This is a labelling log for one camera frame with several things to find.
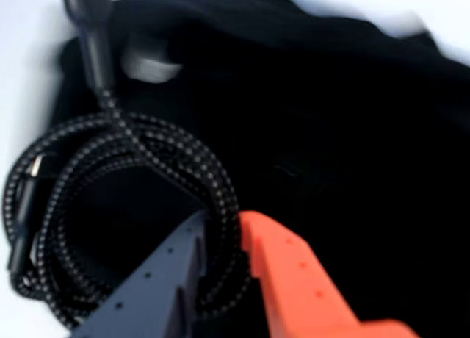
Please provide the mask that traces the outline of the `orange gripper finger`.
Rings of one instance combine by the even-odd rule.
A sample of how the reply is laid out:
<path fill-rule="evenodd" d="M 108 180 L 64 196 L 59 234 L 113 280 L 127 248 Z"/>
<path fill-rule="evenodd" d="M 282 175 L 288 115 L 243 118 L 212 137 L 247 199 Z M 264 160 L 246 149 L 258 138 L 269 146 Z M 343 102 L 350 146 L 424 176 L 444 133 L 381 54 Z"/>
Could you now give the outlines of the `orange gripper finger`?
<path fill-rule="evenodd" d="M 241 212 L 242 248 L 271 337 L 415 337 L 396 320 L 362 323 L 308 243 L 266 215 Z"/>

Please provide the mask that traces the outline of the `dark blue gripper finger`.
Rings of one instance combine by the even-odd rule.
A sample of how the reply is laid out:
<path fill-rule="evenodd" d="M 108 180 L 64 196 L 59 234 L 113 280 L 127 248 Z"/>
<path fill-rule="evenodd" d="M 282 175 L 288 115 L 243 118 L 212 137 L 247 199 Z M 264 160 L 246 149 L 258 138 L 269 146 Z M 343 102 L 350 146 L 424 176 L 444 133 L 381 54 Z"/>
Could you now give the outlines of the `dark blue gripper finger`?
<path fill-rule="evenodd" d="M 75 338 L 191 337 L 206 272 L 206 214 L 196 212 L 78 328 Z"/>

